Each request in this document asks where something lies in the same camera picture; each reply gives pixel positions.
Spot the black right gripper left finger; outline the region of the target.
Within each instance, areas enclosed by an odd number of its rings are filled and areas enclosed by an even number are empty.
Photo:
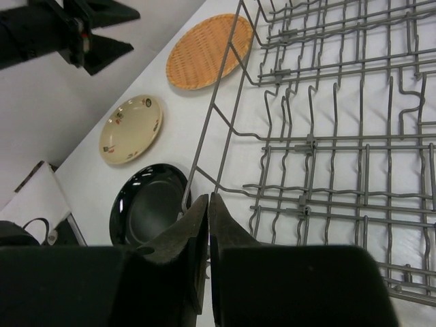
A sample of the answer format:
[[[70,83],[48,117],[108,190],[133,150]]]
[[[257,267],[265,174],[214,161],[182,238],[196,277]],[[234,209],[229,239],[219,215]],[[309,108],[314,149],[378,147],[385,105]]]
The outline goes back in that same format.
[[[115,247],[113,326],[195,326],[202,312],[208,196],[145,245]]]

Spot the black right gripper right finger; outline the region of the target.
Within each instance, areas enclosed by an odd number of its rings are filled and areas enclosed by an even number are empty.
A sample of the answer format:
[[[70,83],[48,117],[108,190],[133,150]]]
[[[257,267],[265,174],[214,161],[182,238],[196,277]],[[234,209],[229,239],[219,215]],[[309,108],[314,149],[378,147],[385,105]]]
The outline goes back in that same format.
[[[375,260],[350,245],[262,245],[214,193],[208,208],[217,326],[398,326]]]

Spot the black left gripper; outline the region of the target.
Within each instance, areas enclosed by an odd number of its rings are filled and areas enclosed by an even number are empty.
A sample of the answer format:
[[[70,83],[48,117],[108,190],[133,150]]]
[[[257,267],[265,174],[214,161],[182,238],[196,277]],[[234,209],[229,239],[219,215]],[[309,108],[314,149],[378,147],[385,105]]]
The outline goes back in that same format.
[[[58,53],[91,76],[134,49],[129,43],[91,34],[91,10],[95,20],[140,19],[137,10],[118,1],[62,1],[61,5],[57,1],[27,1],[27,5],[48,13],[65,44]]]

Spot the glossy black plate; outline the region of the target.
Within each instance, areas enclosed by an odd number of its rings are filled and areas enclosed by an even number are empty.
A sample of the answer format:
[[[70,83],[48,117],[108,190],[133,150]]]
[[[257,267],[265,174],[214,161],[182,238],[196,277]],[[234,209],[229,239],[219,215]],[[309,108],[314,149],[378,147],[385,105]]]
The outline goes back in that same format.
[[[136,172],[110,211],[113,245],[140,247],[173,225],[182,212],[187,177],[176,166],[157,163]]]

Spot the orange woven bamboo plate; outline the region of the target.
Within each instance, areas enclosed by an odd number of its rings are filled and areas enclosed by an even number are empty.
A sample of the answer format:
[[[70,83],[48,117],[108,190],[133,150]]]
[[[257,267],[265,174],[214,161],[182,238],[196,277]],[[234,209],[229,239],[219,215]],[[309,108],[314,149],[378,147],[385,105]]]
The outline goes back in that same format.
[[[234,14],[220,14],[198,23],[176,43],[167,63],[170,84],[195,90],[227,76],[248,53],[253,30],[249,21]]]

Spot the cream plate with red motifs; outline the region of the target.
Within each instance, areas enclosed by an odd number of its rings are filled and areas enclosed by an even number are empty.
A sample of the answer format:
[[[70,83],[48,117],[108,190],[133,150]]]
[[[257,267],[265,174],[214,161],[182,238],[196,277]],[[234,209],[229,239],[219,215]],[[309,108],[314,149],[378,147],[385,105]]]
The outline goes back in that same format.
[[[164,110],[156,97],[137,95],[108,117],[99,137],[99,154],[106,164],[126,164],[143,154],[157,139]]]

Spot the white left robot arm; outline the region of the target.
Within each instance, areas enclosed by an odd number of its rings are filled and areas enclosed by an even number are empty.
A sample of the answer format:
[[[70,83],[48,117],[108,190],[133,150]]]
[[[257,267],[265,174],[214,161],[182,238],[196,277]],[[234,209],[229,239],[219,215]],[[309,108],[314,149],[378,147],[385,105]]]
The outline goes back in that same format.
[[[1,68],[57,52],[94,76],[134,48],[92,31],[138,19],[118,1],[28,1],[1,11]]]

